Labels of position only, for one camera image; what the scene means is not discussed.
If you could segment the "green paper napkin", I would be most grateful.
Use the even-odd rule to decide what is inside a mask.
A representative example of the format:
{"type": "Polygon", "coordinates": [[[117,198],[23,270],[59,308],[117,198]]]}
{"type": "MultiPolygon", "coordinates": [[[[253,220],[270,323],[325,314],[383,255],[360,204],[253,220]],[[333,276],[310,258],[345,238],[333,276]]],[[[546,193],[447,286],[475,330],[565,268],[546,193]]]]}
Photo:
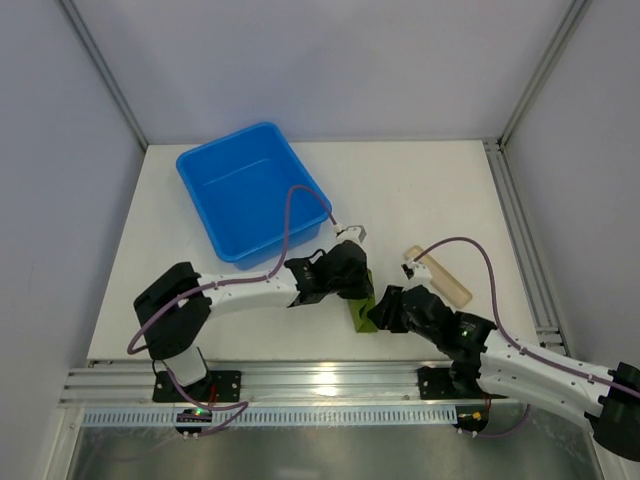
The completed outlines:
{"type": "Polygon", "coordinates": [[[369,318],[369,312],[376,303],[373,273],[370,269],[366,271],[366,277],[362,277],[348,290],[346,299],[355,332],[376,333],[378,328],[369,318]]]}

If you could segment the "beige cutlery tray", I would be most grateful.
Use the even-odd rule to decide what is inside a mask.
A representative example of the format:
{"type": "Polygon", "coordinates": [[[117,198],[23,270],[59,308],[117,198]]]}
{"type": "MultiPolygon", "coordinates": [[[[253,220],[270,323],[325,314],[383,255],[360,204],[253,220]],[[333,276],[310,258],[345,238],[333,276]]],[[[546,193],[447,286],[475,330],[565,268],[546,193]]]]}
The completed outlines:
{"type": "MultiPolygon", "coordinates": [[[[414,260],[423,252],[423,249],[417,245],[409,248],[405,254],[405,262],[414,260]]],[[[423,255],[418,261],[428,267],[432,274],[432,281],[427,289],[436,291],[449,306],[457,310],[466,307],[473,295],[461,282],[459,282],[441,263],[439,263],[430,254],[423,255]]]]}

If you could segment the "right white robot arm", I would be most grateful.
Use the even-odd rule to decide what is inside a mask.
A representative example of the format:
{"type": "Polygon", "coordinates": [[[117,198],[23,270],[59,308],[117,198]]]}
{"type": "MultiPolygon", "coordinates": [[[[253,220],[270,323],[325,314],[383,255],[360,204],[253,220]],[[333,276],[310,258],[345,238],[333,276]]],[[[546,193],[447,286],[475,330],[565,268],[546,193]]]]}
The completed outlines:
{"type": "Polygon", "coordinates": [[[639,459],[639,370],[558,355],[508,337],[495,322],[454,311],[423,286],[390,286],[369,314],[381,330],[415,333],[451,359],[449,376],[465,395],[508,397],[560,416],[609,452],[639,459]]]}

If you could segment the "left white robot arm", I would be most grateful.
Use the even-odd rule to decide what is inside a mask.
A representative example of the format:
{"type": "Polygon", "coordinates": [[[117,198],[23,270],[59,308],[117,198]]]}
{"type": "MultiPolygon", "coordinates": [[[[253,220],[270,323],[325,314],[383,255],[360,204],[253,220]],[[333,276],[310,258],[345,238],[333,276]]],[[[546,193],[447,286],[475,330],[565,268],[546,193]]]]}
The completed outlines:
{"type": "Polygon", "coordinates": [[[189,262],[172,266],[133,302],[139,330],[126,351],[146,351],[178,395],[211,380],[196,339],[205,323],[261,308],[296,308],[335,295],[366,300],[373,294],[367,254],[357,240],[339,240],[328,251],[279,262],[273,272],[205,276],[189,262]]]}

